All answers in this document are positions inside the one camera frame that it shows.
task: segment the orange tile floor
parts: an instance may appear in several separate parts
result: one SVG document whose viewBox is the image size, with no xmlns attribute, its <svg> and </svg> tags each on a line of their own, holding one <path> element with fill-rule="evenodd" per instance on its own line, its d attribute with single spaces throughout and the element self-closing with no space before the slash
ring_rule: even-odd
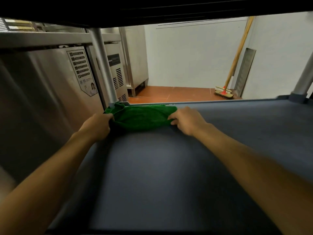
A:
<svg viewBox="0 0 313 235">
<path fill-rule="evenodd" d="M 129 97 L 129 103 L 196 102 L 219 101 L 227 98 L 214 94 L 214 88 L 147 86 L 136 97 Z"/>
</svg>

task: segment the scrub brush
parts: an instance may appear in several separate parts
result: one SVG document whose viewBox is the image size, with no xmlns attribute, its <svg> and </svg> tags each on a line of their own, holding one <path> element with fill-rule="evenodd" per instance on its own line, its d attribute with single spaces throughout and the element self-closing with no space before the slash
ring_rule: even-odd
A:
<svg viewBox="0 0 313 235">
<path fill-rule="evenodd" d="M 253 19 L 254 19 L 254 16 L 251 16 L 248 19 L 247 26 L 246 26 L 244 34 L 243 34 L 243 36 L 241 38 L 240 44 L 239 44 L 238 49 L 237 49 L 237 53 L 236 53 L 235 58 L 234 58 L 233 63 L 232 63 L 232 66 L 230 67 L 230 70 L 229 70 L 229 73 L 228 73 L 228 76 L 227 76 L 227 79 L 226 79 L 224 87 L 216 86 L 215 87 L 215 89 L 216 89 L 215 94 L 218 94 L 218 95 L 230 98 L 230 99 L 233 98 L 233 94 L 231 94 L 232 91 L 227 89 L 227 87 L 228 87 L 230 78 L 232 77 L 233 72 L 235 70 L 235 67 L 237 66 L 240 53 L 241 53 L 242 48 L 243 48 L 243 46 L 245 44 L 245 41 L 246 41 L 247 35 L 249 33 L 249 30 L 250 30 L 251 24 L 253 22 Z"/>
</svg>

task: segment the broom handle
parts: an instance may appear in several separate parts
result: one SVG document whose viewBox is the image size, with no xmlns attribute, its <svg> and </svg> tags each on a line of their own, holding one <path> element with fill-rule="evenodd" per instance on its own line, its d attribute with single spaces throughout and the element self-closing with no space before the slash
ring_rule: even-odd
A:
<svg viewBox="0 0 313 235">
<path fill-rule="evenodd" d="M 245 41 L 246 41 L 247 35 L 249 33 L 249 30 L 250 30 L 251 24 L 253 22 L 253 19 L 254 19 L 254 16 L 250 16 L 249 17 L 249 20 L 248 20 L 248 23 L 247 23 L 247 27 L 245 28 L 244 35 L 241 38 L 240 44 L 239 44 L 238 49 L 237 49 L 237 53 L 236 53 L 235 58 L 233 60 L 233 64 L 230 67 L 230 70 L 229 70 L 229 73 L 228 73 L 228 76 L 227 76 L 227 79 L 226 79 L 226 82 L 225 82 L 224 89 L 226 89 L 228 87 L 230 78 L 232 77 L 234 69 L 237 66 L 240 53 L 241 53 L 242 48 L 243 48 L 243 46 L 245 44 Z"/>
</svg>

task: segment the person's left hand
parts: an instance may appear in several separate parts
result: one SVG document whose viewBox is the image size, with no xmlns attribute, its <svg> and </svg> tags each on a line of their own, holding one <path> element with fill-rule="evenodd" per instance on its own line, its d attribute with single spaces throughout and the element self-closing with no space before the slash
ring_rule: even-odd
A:
<svg viewBox="0 0 313 235">
<path fill-rule="evenodd" d="M 95 141 L 105 139 L 109 132 L 109 120 L 114 119 L 113 114 L 94 114 L 80 127 L 79 132 L 85 132 Z"/>
</svg>

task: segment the forearm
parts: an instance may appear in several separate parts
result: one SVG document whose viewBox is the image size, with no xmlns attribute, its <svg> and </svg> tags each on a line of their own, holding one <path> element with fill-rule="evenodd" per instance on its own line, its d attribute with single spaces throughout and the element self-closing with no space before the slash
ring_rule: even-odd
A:
<svg viewBox="0 0 313 235">
<path fill-rule="evenodd" d="M 70 140 L 18 185 L 0 205 L 1 234 L 43 234 L 93 144 L 84 132 Z"/>
<path fill-rule="evenodd" d="M 313 231 L 313 188 L 208 124 L 194 135 L 226 166 L 284 234 Z"/>
</svg>

